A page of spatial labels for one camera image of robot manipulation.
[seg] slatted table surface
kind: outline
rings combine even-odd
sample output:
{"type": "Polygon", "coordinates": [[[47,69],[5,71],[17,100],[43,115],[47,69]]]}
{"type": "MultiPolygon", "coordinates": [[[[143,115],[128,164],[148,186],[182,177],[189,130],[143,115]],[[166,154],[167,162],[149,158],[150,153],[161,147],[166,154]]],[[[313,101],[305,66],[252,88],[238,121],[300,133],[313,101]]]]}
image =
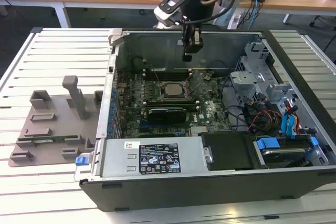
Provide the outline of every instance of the slatted table surface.
{"type": "MultiPolygon", "coordinates": [[[[295,30],[274,30],[272,33],[322,105],[336,121],[335,64],[308,36],[300,35],[295,30]]],[[[283,82],[288,83],[279,64],[275,62],[274,66],[283,82]]]]}
{"type": "Polygon", "coordinates": [[[294,200],[105,213],[97,209],[74,181],[74,164],[9,167],[8,158],[28,114],[33,90],[66,94],[61,81],[67,74],[78,76],[83,93],[103,88],[109,58],[108,34],[108,29],[43,29],[39,34],[30,34],[1,79],[0,223],[325,223],[336,220],[336,184],[294,200]],[[265,215],[277,215],[280,219],[265,220],[265,215]]]}

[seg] green circuit board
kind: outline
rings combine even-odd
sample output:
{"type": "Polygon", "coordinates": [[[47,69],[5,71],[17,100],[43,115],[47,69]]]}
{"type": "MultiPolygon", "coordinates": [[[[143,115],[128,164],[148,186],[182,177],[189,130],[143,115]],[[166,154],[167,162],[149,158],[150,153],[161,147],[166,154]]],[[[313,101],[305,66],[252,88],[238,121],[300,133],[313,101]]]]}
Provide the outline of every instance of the green circuit board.
{"type": "Polygon", "coordinates": [[[122,138],[140,137],[174,137],[191,136],[192,129],[202,126],[207,131],[229,131],[230,123],[224,116],[224,110],[219,99],[223,84],[218,78],[209,78],[211,73],[196,71],[187,81],[146,81],[139,74],[125,74],[120,84],[121,96],[121,128],[122,138]],[[182,83],[188,94],[188,99],[197,104],[175,104],[173,107],[186,108],[186,120],[179,124],[153,125],[144,118],[143,113],[151,108],[165,108],[164,102],[153,107],[145,106],[144,101],[150,99],[157,102],[162,97],[160,89],[167,84],[182,83]]]}

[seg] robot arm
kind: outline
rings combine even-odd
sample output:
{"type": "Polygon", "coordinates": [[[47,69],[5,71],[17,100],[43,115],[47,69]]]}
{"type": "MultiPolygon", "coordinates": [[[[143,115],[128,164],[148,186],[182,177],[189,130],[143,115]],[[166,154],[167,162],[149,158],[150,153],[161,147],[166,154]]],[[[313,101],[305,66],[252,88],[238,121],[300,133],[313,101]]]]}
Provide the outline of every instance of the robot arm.
{"type": "Polygon", "coordinates": [[[165,26],[182,25],[183,61],[191,61],[188,54],[203,47],[201,24],[224,15],[235,0],[220,14],[212,16],[218,0],[163,0],[154,10],[156,18],[165,26]]]}

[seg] desk leg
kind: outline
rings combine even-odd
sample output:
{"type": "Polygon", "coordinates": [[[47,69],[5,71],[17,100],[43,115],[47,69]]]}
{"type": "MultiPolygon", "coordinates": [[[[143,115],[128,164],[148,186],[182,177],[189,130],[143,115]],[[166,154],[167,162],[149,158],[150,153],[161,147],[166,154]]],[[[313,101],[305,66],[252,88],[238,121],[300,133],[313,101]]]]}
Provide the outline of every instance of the desk leg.
{"type": "Polygon", "coordinates": [[[54,2],[52,6],[55,8],[59,23],[61,24],[61,28],[71,28],[68,13],[64,7],[63,2],[54,2]]]}
{"type": "Polygon", "coordinates": [[[291,14],[286,14],[285,18],[282,22],[287,25],[289,23],[289,20],[290,20],[291,17],[292,17],[291,14]]]}
{"type": "Polygon", "coordinates": [[[6,10],[6,7],[4,5],[0,5],[0,15],[1,16],[7,16],[8,12],[6,10]]]}

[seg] blue latch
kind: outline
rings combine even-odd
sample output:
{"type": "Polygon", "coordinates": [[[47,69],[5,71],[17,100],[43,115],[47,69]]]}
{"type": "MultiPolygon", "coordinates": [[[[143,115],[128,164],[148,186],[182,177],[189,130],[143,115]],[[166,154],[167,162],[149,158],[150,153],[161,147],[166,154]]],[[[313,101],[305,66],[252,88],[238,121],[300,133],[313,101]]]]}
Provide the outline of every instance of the blue latch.
{"type": "Polygon", "coordinates": [[[319,141],[317,141],[316,137],[314,137],[314,136],[312,136],[310,138],[310,141],[311,141],[311,143],[313,144],[314,147],[319,145],[319,141]]]}
{"type": "Polygon", "coordinates": [[[260,150],[279,149],[280,145],[275,137],[263,137],[257,141],[260,150]]]}
{"type": "Polygon", "coordinates": [[[89,164],[89,157],[88,156],[78,156],[78,157],[76,157],[75,164],[77,166],[88,165],[89,164]]]}
{"type": "Polygon", "coordinates": [[[290,136],[290,138],[294,139],[295,136],[293,135],[292,129],[295,123],[295,117],[293,115],[287,115],[285,114],[284,117],[282,118],[282,123],[281,123],[281,131],[285,133],[287,136],[290,136]]]}

